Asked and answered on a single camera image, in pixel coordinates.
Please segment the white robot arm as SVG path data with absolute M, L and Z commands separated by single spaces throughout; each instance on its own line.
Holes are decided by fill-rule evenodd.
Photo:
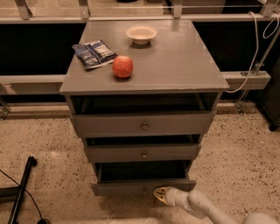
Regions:
M 154 196 L 169 207 L 179 207 L 190 215 L 204 219 L 213 224 L 239 224 L 215 206 L 200 190 L 185 192 L 172 186 L 158 187 Z M 273 217 L 265 213 L 252 213 L 244 218 L 241 224 L 279 224 Z

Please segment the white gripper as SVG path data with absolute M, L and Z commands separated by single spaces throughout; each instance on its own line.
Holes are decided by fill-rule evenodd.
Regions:
M 175 187 L 162 186 L 153 191 L 153 195 L 161 202 L 170 207 L 190 208 L 188 192 Z

